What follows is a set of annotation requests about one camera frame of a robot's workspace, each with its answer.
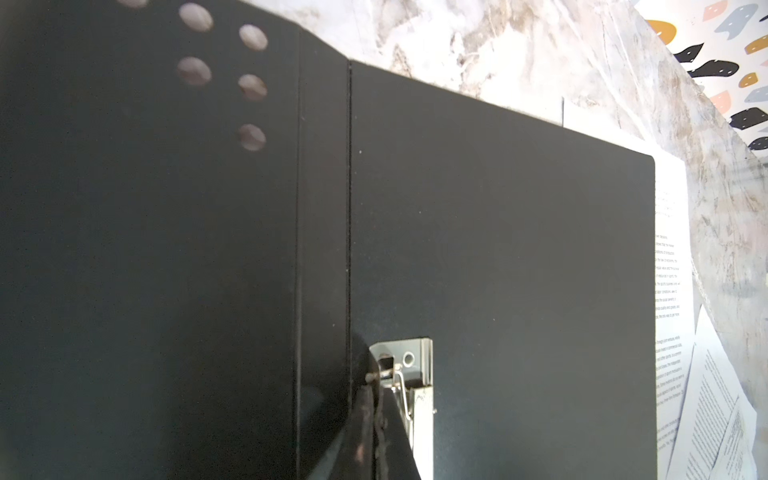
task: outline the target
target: white marble countertop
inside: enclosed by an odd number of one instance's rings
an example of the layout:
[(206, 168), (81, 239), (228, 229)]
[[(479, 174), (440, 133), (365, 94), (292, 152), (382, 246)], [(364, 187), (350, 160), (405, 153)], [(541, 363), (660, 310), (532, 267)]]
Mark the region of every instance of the white marble countertop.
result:
[(630, 2), (249, 1), (349, 58), (559, 124), (564, 98), (685, 160), (698, 302), (758, 411), (768, 475), (763, 168)]

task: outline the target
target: patterned wallpaper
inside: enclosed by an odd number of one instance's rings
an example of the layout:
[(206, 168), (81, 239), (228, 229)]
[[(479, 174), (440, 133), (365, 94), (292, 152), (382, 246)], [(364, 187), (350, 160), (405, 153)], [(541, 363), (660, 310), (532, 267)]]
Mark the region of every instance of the patterned wallpaper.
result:
[(631, 0), (758, 157), (768, 157), (768, 0)]

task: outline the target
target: orange shape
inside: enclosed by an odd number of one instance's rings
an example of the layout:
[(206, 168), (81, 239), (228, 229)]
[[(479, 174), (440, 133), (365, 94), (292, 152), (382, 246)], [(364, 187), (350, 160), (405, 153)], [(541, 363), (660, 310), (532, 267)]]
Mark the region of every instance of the orange shape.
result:
[(768, 47), (768, 35), (765, 35), (753, 41), (752, 43), (744, 47), (744, 51), (746, 52), (747, 55), (749, 55), (749, 54), (755, 53), (758, 50), (763, 50), (765, 47)]
[(744, 78), (739, 82), (739, 88), (749, 87), (757, 83), (757, 73), (752, 72), (744, 75)]
[(710, 100), (712, 101), (712, 104), (715, 106), (717, 111), (719, 111), (721, 114), (725, 115), (725, 112), (730, 110), (730, 94), (728, 93), (728, 90), (720, 92), (719, 94), (710, 98)]
[(656, 36), (661, 38), (661, 41), (664, 42), (665, 45), (669, 45), (674, 39), (674, 36), (677, 35), (677, 27), (669, 22), (648, 20), (648, 24), (656, 32)]
[(713, 3), (712, 5), (706, 7), (704, 9), (704, 22), (707, 20), (711, 20), (718, 15), (722, 15), (723, 12), (725, 12), (725, 9), (728, 8), (728, 0), (723, 0), (722, 2)]

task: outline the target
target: paper sheet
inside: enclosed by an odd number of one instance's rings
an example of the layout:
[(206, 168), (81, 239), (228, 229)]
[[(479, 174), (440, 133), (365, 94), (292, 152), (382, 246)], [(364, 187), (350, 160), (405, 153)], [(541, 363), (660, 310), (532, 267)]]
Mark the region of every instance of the paper sheet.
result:
[[(730, 477), (710, 477), (713, 473), (718, 452), (723, 453), (719, 462), (724, 462), (728, 472), (729, 457), (751, 458), (755, 438), (757, 414), (746, 401), (736, 371), (728, 361), (720, 338), (715, 332), (707, 311), (702, 306), (696, 328), (696, 346), (690, 365), (690, 378), (685, 395), (683, 415), (677, 432), (672, 460), (667, 478), (671, 480), (720, 480)], [(723, 450), (720, 446), (726, 443)], [(741, 455), (731, 452), (738, 445), (728, 442), (742, 442)]]
[(757, 466), (752, 456), (755, 432), (749, 432), (749, 425), (756, 424), (756, 419), (755, 409), (740, 396), (730, 414), (710, 480), (757, 480)]
[(677, 437), (694, 344), (685, 164), (568, 102), (563, 107), (563, 126), (651, 155), (656, 164), (657, 477), (664, 480)]

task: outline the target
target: metal binder clip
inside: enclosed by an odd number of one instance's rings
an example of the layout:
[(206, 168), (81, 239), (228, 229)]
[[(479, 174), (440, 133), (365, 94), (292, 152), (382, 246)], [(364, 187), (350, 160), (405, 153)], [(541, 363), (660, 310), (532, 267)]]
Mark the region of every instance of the metal binder clip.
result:
[(369, 351), (379, 364), (383, 388), (392, 389), (422, 480), (432, 480), (432, 341), (428, 338), (379, 342)]

